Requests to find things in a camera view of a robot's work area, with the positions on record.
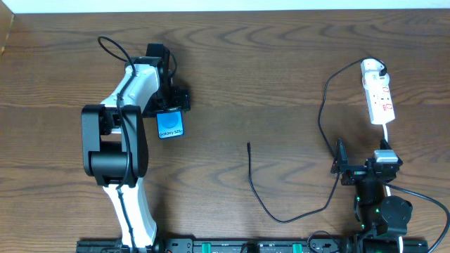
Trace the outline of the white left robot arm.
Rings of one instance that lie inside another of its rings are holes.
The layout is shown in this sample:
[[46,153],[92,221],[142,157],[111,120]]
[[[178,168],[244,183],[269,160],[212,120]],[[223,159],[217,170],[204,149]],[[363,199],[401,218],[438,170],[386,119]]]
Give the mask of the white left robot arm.
[[182,113],[190,108],[187,91],[172,84],[169,60],[128,60],[117,88],[81,113],[84,170],[110,198],[122,229],[121,245],[130,250],[154,247],[158,231],[143,186],[149,156],[143,121],[156,119],[160,139],[180,137]]

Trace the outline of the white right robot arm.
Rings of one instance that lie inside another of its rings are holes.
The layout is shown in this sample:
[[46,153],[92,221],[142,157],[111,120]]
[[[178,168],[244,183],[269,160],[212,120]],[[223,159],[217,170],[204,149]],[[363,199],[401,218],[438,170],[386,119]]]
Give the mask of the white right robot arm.
[[338,139],[331,173],[342,176],[343,186],[354,186],[354,213],[361,222],[361,232],[348,239],[350,252],[394,252],[407,234],[412,204],[386,193],[386,184],[396,179],[402,160],[386,140],[363,165],[350,165],[344,143]]

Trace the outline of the blue Galaxy smartphone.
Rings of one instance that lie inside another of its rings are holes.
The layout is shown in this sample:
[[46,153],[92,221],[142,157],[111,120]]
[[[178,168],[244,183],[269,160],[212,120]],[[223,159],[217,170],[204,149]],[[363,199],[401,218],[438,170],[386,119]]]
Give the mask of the blue Galaxy smartphone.
[[157,114],[156,119],[160,139],[183,136],[184,123],[181,111]]

